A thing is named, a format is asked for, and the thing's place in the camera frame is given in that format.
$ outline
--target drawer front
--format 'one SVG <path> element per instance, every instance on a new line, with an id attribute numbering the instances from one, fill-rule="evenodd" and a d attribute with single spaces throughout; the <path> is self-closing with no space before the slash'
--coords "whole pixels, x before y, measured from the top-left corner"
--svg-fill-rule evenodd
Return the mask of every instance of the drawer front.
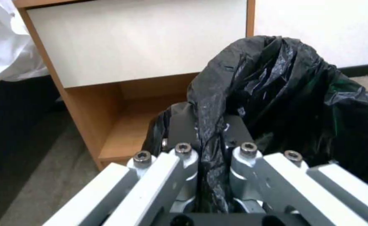
<path id="1" fill-rule="evenodd" d="M 30 9 L 65 88 L 201 71 L 246 35 L 247 0 L 95 0 Z"/>

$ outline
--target white bedsheet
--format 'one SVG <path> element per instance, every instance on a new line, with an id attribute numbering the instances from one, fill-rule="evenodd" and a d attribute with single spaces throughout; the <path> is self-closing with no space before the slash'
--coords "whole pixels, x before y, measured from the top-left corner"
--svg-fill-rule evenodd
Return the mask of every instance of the white bedsheet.
<path id="1" fill-rule="evenodd" d="M 49 72 L 11 0 L 0 0 L 0 80 L 19 81 Z"/>

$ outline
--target black garbage bag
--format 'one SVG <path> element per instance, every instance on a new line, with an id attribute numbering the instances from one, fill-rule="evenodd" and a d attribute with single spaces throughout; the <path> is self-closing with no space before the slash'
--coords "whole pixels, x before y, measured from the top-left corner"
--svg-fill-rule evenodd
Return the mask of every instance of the black garbage bag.
<path id="1" fill-rule="evenodd" d="M 232 212 L 223 114 L 240 116 L 263 154 L 296 150 L 316 166 L 336 161 L 368 183 L 368 92 L 300 40 L 238 40 L 191 82 L 188 103 L 149 127 L 144 150 L 160 152 L 168 119 L 193 105 L 201 146 L 196 212 Z"/>

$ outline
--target bolt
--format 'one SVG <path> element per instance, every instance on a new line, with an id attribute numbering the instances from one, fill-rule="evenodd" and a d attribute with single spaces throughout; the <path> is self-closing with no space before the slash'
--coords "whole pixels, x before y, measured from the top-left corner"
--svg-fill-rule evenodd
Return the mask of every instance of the bolt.
<path id="1" fill-rule="evenodd" d="M 134 166 L 146 168 L 152 163 L 152 155 L 148 151 L 140 151 L 134 155 Z"/>
<path id="2" fill-rule="evenodd" d="M 297 167 L 301 167 L 301 163 L 303 162 L 303 156 L 293 150 L 286 150 L 284 152 L 284 156 L 289 159 L 292 163 L 294 163 L 294 165 L 296 165 Z"/>
<path id="3" fill-rule="evenodd" d="M 176 147 L 174 148 L 174 151 L 176 153 L 176 156 L 188 158 L 191 154 L 191 144 L 189 143 L 177 143 Z"/>
<path id="4" fill-rule="evenodd" d="M 258 148 L 256 144 L 251 142 L 244 142 L 241 144 L 240 153 L 242 153 L 245 157 L 254 158 L 257 155 Z"/>
<path id="5" fill-rule="evenodd" d="M 164 152 L 167 150 L 167 138 L 161 140 L 161 150 Z"/>

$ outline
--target screw head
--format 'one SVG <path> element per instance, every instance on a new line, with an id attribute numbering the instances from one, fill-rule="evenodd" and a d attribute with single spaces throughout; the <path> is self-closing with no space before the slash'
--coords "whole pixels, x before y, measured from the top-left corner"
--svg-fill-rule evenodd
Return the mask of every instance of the screw head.
<path id="1" fill-rule="evenodd" d="M 167 138 L 163 138 L 161 140 L 161 150 L 166 151 L 167 150 Z"/>
<path id="2" fill-rule="evenodd" d="M 258 152 L 258 147 L 252 142 L 244 142 L 240 146 L 240 153 L 247 157 L 255 157 Z"/>
<path id="3" fill-rule="evenodd" d="M 292 163 L 294 163 L 296 166 L 301 167 L 301 163 L 303 161 L 303 156 L 293 150 L 286 150 L 283 155 L 289 159 Z"/>
<path id="4" fill-rule="evenodd" d="M 189 143 L 177 143 L 174 151 L 177 156 L 188 157 L 191 154 L 191 144 Z"/>
<path id="5" fill-rule="evenodd" d="M 151 164 L 152 155 L 148 151 L 140 151 L 135 153 L 133 160 L 136 167 L 147 167 Z"/>

